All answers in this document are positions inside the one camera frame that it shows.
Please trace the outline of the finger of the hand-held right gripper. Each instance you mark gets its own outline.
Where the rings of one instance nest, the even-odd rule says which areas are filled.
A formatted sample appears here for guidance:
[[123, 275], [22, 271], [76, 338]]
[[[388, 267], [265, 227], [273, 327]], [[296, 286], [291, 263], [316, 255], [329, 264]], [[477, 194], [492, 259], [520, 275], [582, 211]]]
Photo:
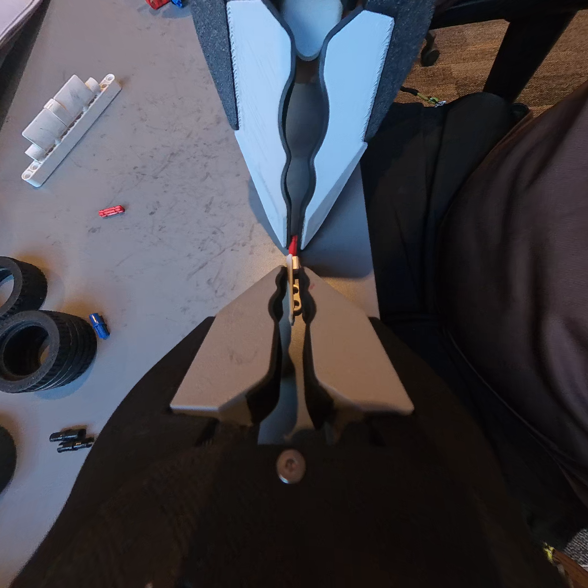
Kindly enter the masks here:
[[323, 42], [318, 74], [326, 120], [309, 161], [300, 249], [320, 229], [367, 148], [368, 122], [393, 28], [393, 17], [357, 7]]
[[289, 243], [291, 202], [286, 187], [290, 150], [285, 110], [295, 79], [292, 32], [269, 1], [226, 4], [238, 115], [236, 140], [269, 224]]

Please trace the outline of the black office chair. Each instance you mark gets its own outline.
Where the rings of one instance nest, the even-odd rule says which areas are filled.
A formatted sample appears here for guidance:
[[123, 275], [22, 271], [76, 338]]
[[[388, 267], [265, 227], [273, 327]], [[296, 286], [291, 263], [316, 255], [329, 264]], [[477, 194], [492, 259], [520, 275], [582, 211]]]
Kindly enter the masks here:
[[587, 1], [440, 1], [435, 8], [423, 57], [433, 48], [433, 31], [450, 26], [505, 20], [509, 23], [483, 87], [513, 103]]

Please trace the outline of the person's legs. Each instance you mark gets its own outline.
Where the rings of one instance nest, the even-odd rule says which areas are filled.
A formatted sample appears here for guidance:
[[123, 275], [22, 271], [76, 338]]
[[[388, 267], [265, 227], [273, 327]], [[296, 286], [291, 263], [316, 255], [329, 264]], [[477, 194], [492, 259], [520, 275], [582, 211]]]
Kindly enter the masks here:
[[529, 113], [490, 93], [444, 107], [393, 104], [361, 159], [383, 337], [424, 432], [475, 503], [484, 533], [504, 547], [532, 542], [523, 426], [475, 374], [437, 310], [441, 220], [482, 159]]

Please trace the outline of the grey desk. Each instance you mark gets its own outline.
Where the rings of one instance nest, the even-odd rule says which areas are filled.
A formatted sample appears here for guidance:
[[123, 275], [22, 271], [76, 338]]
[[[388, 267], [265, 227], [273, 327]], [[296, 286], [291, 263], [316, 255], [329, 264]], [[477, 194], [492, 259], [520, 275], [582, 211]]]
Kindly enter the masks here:
[[[49, 1], [1, 128], [1, 255], [48, 279], [44, 309], [87, 319], [99, 341], [74, 383], [2, 394], [18, 445], [1, 494], [1, 587], [53, 526], [90, 450], [49, 434], [98, 437], [123, 398], [204, 318], [282, 261], [203, 57], [188, 9], [144, 1]], [[21, 135], [73, 75], [114, 74], [119, 95], [40, 188], [21, 179]], [[122, 205], [125, 213], [98, 211]]]

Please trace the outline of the white toy brick piece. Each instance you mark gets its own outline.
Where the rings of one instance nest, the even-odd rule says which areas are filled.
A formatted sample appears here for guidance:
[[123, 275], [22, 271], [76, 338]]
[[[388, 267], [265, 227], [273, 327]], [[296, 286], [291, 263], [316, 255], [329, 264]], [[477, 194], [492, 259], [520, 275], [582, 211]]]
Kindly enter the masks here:
[[289, 253], [286, 257], [286, 268], [288, 271], [289, 322], [293, 326], [296, 317], [302, 313], [302, 299], [300, 297], [299, 284], [299, 257]]

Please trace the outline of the black rubber toy tire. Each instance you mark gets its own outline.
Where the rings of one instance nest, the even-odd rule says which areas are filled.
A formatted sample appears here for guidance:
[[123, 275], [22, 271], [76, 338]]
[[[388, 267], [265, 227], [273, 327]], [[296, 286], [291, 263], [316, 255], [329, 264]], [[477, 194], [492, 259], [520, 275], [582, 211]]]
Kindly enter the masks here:
[[54, 311], [19, 312], [1, 323], [1, 392], [65, 386], [89, 368], [96, 351], [96, 334], [82, 318]]
[[10, 432], [1, 426], [1, 479], [0, 492], [8, 486], [16, 470], [17, 447]]
[[27, 262], [2, 256], [1, 283], [10, 278], [12, 290], [1, 305], [1, 321], [19, 312], [39, 310], [47, 296], [47, 278], [39, 268]]

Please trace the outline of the white stepped brick assembly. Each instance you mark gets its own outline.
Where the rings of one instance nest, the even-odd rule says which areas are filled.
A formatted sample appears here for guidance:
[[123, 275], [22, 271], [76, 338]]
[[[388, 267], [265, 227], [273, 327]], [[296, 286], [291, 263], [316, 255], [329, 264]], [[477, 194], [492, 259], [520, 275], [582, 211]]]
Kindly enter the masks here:
[[33, 187], [41, 187], [121, 89], [112, 73], [101, 81], [71, 76], [22, 131], [30, 143], [25, 154], [31, 163], [21, 178]]

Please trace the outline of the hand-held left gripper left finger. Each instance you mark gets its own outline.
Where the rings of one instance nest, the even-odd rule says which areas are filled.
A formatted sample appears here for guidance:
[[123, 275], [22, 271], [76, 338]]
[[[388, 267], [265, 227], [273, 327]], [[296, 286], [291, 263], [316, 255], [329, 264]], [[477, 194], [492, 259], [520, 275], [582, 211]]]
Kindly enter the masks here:
[[214, 317], [170, 402], [175, 414], [259, 424], [279, 399], [287, 271], [278, 266]]

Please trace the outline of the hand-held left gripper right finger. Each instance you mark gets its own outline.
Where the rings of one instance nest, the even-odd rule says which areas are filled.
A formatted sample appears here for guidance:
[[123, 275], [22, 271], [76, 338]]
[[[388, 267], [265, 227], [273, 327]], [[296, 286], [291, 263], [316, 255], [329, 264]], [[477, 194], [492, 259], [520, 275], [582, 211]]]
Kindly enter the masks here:
[[414, 405], [371, 320], [312, 270], [300, 270], [305, 403], [315, 429], [338, 416], [410, 415]]

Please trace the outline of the person's torso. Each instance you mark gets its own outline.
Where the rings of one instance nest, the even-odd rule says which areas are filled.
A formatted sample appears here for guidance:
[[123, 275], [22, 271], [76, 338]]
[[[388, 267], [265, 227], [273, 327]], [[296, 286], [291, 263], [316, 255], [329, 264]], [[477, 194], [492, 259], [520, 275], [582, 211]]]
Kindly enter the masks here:
[[587, 83], [514, 127], [440, 232], [459, 351], [587, 506]]

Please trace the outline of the open instruction book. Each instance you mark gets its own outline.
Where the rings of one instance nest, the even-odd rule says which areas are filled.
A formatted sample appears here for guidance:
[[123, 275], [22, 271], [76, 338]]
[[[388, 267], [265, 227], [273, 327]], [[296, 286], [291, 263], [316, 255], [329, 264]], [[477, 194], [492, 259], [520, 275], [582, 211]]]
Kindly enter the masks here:
[[1, 1], [1, 48], [27, 23], [43, 1]]

